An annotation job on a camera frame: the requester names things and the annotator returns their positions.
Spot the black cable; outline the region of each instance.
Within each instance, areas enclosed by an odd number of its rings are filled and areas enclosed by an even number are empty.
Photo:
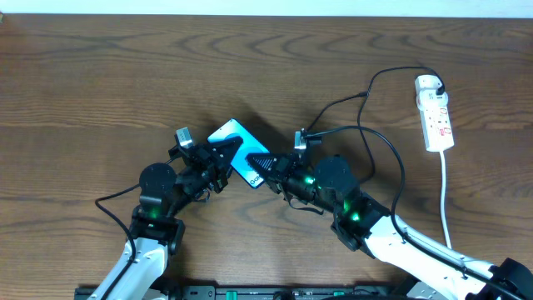
[[[115,216],[112,212],[108,211],[99,202],[100,201],[104,201],[104,200],[108,200],[108,199],[112,199],[112,198],[115,198],[115,197],[118,197],[118,196],[121,196],[121,195],[123,195],[125,193],[131,192],[132,190],[134,190],[136,188],[139,188],[139,184],[136,184],[133,187],[129,187],[129,188],[127,188],[127,189],[125,189],[125,190],[123,190],[121,192],[114,193],[113,195],[109,195],[109,196],[106,196],[106,197],[100,197],[100,198],[98,198],[98,199],[96,199],[94,201],[94,204],[96,204],[96,206],[98,208],[100,208],[101,211],[105,212],[106,215],[108,215],[111,219],[113,219],[118,224],[118,226],[120,226],[122,228],[122,230],[126,233],[127,240],[130,242],[130,245],[132,246],[132,255],[130,255],[130,258],[127,260],[126,266],[124,266],[124,268],[121,270],[121,272],[115,277],[115,280],[113,280],[111,285],[109,285],[109,287],[107,288],[106,292],[102,296],[102,300],[106,300],[107,299],[107,296],[109,296],[109,293],[117,285],[117,283],[120,280],[120,278],[122,277],[122,275],[124,275],[124,273],[126,273],[126,271],[130,268],[132,263],[135,261],[135,254],[137,253],[137,250],[135,248],[135,243],[133,241],[132,233],[129,231],[129,229],[126,227],[126,225],[124,225],[124,223],[117,216]]]
[[[289,202],[289,207],[291,207],[292,209],[296,209],[296,210],[301,210],[301,211],[304,211],[304,212],[311,212],[311,213],[316,213],[317,215],[321,216],[324,214],[324,210],[322,209],[321,211],[319,211],[318,209],[315,209],[313,207],[294,207],[291,203],[291,201],[294,200],[293,199],[290,199],[290,200],[287,200]]]
[[[353,96],[350,96],[350,97],[345,97],[341,100],[336,100],[334,102],[331,102],[329,104],[327,104],[321,111],[320,113],[318,114],[318,116],[315,117],[315,120],[311,123],[311,125],[309,125],[309,127],[307,128],[307,131],[310,131],[313,127],[315,127],[315,124],[316,122],[318,122],[318,119],[322,116],[322,114],[330,107],[332,107],[333,105],[335,104],[338,104],[338,103],[343,103],[345,101],[348,101],[348,100],[351,100],[351,99],[355,99],[355,98],[360,98],[360,97],[365,97],[366,96],[366,92],[360,92],[358,93],[357,95],[353,95]]]
[[[368,98],[370,97],[370,91],[372,90],[372,84],[374,83],[374,79],[376,79],[376,77],[378,77],[380,74],[382,73],[386,73],[386,72],[390,72],[390,71],[396,71],[396,70],[407,70],[407,69],[422,69],[422,70],[426,70],[426,71],[429,71],[433,74],[435,74],[435,76],[437,78],[439,78],[439,80],[441,81],[442,83],[442,86],[437,88],[436,90],[436,94],[437,95],[442,95],[442,93],[444,93],[444,90],[445,90],[445,87],[444,87],[444,81],[442,81],[441,77],[439,76],[439,74],[437,72],[435,72],[435,70],[433,70],[432,68],[430,67],[391,67],[391,68],[388,68],[388,69],[384,69],[384,70],[381,70],[380,72],[377,72],[371,79],[370,81],[370,84],[368,85],[368,90],[366,91],[366,97],[365,97],[365,100],[363,100],[363,103],[361,104],[361,107],[359,107],[359,112],[357,113],[357,126],[361,126],[361,113],[363,112],[363,108],[365,107],[365,104],[366,104],[366,100],[368,100]],[[359,133],[361,133],[361,138],[365,144],[365,149],[366,149],[366,152],[368,153],[368,157],[370,158],[370,163],[371,163],[371,171],[370,171],[370,174],[366,177],[364,177],[360,182],[361,184],[369,181],[370,179],[372,179],[374,177],[374,174],[376,173],[376,164],[374,162],[374,157],[372,156],[372,153],[370,151],[370,148],[368,147],[368,143],[366,142],[366,138],[365,138],[365,135],[363,134],[363,131],[362,130],[359,130]]]
[[[389,142],[389,140],[387,140],[385,136],[383,136],[381,133],[377,132],[376,130],[370,129],[370,128],[367,128],[367,127],[344,126],[344,127],[334,128],[334,129],[331,129],[331,130],[328,130],[328,131],[325,131],[325,132],[310,133],[310,134],[307,134],[306,137],[307,138],[321,137],[321,136],[324,136],[324,135],[327,135],[327,134],[330,134],[330,133],[337,133],[337,132],[340,132],[342,130],[347,130],[347,129],[359,129],[360,131],[366,131],[366,132],[369,132],[369,133],[372,133],[372,134],[378,136],[381,140],[383,140],[383,142],[385,142],[387,144],[387,146],[389,146],[389,148],[394,153],[394,156],[396,157],[396,160],[398,161],[398,165],[400,166],[401,180],[400,180],[400,187],[398,188],[398,192],[396,193],[396,195],[394,197],[394,200],[392,201],[391,221],[392,221],[392,226],[395,228],[395,230],[400,234],[400,236],[405,241],[407,241],[414,248],[416,248],[416,249],[420,250],[421,252],[423,252],[425,255],[427,255],[427,256],[429,256],[429,257],[431,257],[431,258],[433,258],[433,259],[435,259],[435,260],[437,260],[437,261],[439,261],[441,263],[444,263],[446,266],[448,266],[450,268],[454,268],[456,271],[462,272],[464,275],[471,276],[472,278],[483,282],[487,286],[490,286],[491,288],[497,289],[498,291],[504,293],[508,297],[511,297],[511,298],[513,298],[515,300],[521,300],[521,297],[516,296],[513,292],[507,291],[503,287],[491,282],[489,279],[486,279],[486,278],[482,277],[481,275],[477,274],[476,272],[471,271],[467,267],[455,264],[454,262],[450,262],[450,261],[444,259],[443,257],[440,257],[437,254],[434,254],[433,252],[425,249],[424,247],[422,247],[421,245],[419,245],[418,243],[413,241],[409,237],[409,235],[407,233],[403,232],[400,229],[400,227],[398,226],[398,224],[396,222],[396,205],[398,204],[398,200],[400,199],[400,195],[403,192],[403,189],[404,189],[404,187],[406,185],[406,170],[405,170],[405,168],[403,166],[403,162],[401,160],[400,153],[398,153],[398,151],[394,148],[392,143]]]

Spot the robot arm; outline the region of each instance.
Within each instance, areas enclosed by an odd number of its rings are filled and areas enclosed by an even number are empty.
[[[154,163],[142,171],[140,205],[133,210],[129,229],[136,252],[132,256],[132,245],[127,241],[117,264],[89,300],[179,298],[179,290],[151,288],[167,268],[169,257],[177,254],[185,231],[183,222],[174,216],[208,190],[222,191],[242,140],[235,137],[193,145],[188,129],[183,128],[177,131],[176,141],[169,150],[171,161],[182,158],[186,167],[176,174],[168,164]]]
[[[360,189],[342,157],[326,157],[311,168],[306,149],[319,140],[306,140],[304,135],[296,132],[292,153],[250,154],[247,160],[288,202],[296,198],[333,213],[331,230],[350,250],[402,268],[450,300],[511,298],[509,294],[533,298],[533,274],[518,262],[507,258],[497,267],[467,257],[417,232],[398,216],[395,227],[391,211]]]

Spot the white cable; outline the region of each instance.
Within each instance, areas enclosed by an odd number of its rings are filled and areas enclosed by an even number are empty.
[[[444,239],[446,246],[451,249],[450,233],[448,232],[448,223],[446,222],[446,160],[444,159],[444,151],[439,151],[441,155],[441,169],[442,169],[442,187],[441,187],[441,221],[442,231],[444,231]]]

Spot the green led light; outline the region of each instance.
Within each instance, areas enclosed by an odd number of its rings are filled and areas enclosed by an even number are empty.
[[[148,213],[148,217],[150,217],[150,218],[157,218],[158,215],[159,215],[159,208],[158,208],[158,207],[153,208],[153,209]]]
[[[359,218],[359,213],[354,212],[354,213],[351,215],[351,220],[352,220],[352,221],[359,221],[359,220],[360,220],[360,218]]]

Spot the power strip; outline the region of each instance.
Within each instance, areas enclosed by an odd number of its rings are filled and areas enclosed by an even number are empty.
[[[424,142],[429,152],[441,152],[454,145],[446,106],[448,94],[436,94],[441,85],[442,82],[433,75],[421,75],[415,80],[416,105],[420,110]]]

